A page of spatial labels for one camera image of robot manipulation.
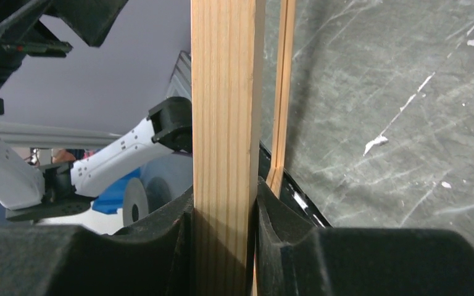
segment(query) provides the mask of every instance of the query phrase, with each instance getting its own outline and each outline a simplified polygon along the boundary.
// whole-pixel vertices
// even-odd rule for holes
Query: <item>wooden beam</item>
[[[282,0],[277,52],[277,80],[273,113],[272,164],[266,183],[278,197],[285,169],[286,130],[288,128],[289,85],[293,53],[296,0]]]
[[[251,289],[265,0],[192,0],[197,295]]]

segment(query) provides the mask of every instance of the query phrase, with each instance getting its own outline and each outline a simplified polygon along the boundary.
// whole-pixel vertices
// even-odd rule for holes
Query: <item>gray table surface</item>
[[[269,148],[279,13],[268,0]],[[332,225],[474,246],[474,0],[298,0],[288,125],[286,168]]]

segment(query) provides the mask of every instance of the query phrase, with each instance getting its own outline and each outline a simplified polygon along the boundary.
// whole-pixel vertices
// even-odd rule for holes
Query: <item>torn paper piece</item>
[[[444,187],[444,188],[451,189],[451,184],[449,184],[448,182],[442,182],[441,185],[442,185],[442,187]]]
[[[377,136],[377,138],[371,140],[370,142],[368,142],[368,144],[366,144],[364,148],[364,154],[362,156],[366,156],[366,154],[370,152],[373,146],[381,146],[386,144],[387,142],[389,142],[388,138],[380,134],[379,136]]]

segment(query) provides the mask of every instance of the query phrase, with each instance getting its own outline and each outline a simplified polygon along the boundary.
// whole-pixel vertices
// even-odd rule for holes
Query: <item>white robotic arm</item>
[[[191,102],[171,97],[126,135],[90,158],[42,166],[25,163],[0,139],[0,203],[9,220],[74,215],[113,182],[146,162],[191,151]]]

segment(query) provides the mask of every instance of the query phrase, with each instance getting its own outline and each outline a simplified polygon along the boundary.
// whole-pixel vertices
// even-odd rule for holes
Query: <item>blue bin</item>
[[[117,214],[117,209],[122,208],[124,192],[129,180],[140,176],[141,170],[137,169],[117,180],[93,202],[92,210],[106,215]]]

